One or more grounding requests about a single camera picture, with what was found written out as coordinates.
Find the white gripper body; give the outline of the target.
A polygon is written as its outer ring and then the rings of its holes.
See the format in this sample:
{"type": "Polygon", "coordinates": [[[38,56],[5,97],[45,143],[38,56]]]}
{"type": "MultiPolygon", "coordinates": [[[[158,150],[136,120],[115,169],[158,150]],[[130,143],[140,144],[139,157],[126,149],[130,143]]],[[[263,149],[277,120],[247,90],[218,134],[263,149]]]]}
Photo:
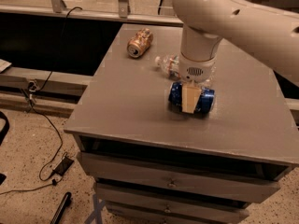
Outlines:
{"type": "Polygon", "coordinates": [[[215,62],[215,58],[203,62],[197,62],[186,58],[183,54],[180,54],[178,71],[182,79],[201,83],[211,77],[215,62]]]}

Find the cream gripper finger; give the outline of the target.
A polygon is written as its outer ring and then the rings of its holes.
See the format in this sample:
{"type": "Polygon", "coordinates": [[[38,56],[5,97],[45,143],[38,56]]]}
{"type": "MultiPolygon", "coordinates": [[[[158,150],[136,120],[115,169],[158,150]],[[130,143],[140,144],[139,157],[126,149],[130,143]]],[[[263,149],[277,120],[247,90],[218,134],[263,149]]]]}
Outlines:
{"type": "Polygon", "coordinates": [[[182,111],[192,114],[197,106],[201,89],[192,83],[184,83],[182,85],[182,111]]]}

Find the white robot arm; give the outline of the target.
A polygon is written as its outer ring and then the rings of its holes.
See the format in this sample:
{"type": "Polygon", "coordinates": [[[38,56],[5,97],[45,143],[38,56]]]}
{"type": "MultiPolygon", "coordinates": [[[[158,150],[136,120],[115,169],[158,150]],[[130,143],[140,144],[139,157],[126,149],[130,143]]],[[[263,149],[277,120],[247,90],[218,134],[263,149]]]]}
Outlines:
{"type": "Polygon", "coordinates": [[[226,39],[299,85],[299,14],[246,0],[173,0],[183,22],[179,73],[188,82],[210,78],[226,39]]]}

